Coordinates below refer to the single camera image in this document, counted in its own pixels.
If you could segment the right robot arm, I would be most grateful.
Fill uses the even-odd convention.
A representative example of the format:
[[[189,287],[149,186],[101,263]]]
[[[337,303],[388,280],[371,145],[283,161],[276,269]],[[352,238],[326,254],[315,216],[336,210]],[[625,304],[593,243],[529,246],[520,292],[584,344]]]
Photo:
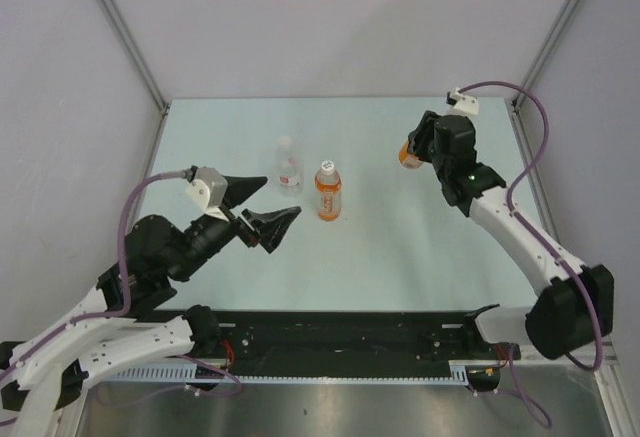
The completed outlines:
[[[498,343],[531,345],[556,360],[587,345],[603,358],[613,327],[614,278],[604,265],[587,266],[529,220],[505,180],[477,159],[476,131],[461,115],[423,114],[407,152],[432,165],[447,204],[485,230],[528,280],[532,307],[490,305],[471,314],[463,350],[484,358]]]

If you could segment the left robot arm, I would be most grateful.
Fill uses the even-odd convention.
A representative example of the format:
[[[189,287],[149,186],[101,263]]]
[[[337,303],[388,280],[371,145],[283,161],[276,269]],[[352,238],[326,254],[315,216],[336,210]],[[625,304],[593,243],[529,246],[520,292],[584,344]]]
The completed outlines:
[[[137,197],[150,184],[184,180],[187,193],[202,211],[186,230],[161,215],[128,223]],[[56,409],[74,402],[101,381],[165,357],[194,360],[218,349],[222,337],[214,311],[194,305],[179,316],[126,337],[116,331],[150,315],[172,299],[176,282],[188,281],[233,240],[246,247],[274,252],[300,215],[298,206],[268,213],[233,209],[267,183],[264,176],[223,176],[213,168],[159,173],[144,179],[123,207],[117,234],[117,261],[64,317],[37,337],[1,345],[1,405],[18,412],[28,394],[55,365],[61,367],[55,386]]]

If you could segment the small orange juice bottle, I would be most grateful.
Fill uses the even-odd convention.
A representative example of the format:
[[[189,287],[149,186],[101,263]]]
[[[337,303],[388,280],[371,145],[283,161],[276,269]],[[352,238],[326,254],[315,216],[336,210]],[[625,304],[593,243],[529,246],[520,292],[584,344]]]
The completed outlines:
[[[399,150],[398,160],[400,164],[410,170],[415,170],[423,165],[415,155],[409,152],[409,141],[406,141]]]

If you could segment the white tea bottle cap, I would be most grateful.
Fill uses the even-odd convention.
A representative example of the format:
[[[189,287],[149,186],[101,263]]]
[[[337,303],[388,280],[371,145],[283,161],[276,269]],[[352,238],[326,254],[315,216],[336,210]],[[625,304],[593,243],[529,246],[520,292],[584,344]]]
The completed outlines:
[[[330,161],[330,160],[323,161],[321,164],[320,170],[325,175],[331,175],[335,171],[335,164],[333,161]]]

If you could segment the tall orange tea bottle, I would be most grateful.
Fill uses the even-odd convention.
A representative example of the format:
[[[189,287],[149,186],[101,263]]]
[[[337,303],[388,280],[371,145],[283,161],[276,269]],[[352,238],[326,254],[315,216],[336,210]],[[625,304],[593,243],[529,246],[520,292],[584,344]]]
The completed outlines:
[[[316,212],[322,220],[333,221],[341,213],[342,181],[336,166],[331,175],[325,175],[320,170],[320,167],[314,177],[314,185],[317,192]]]

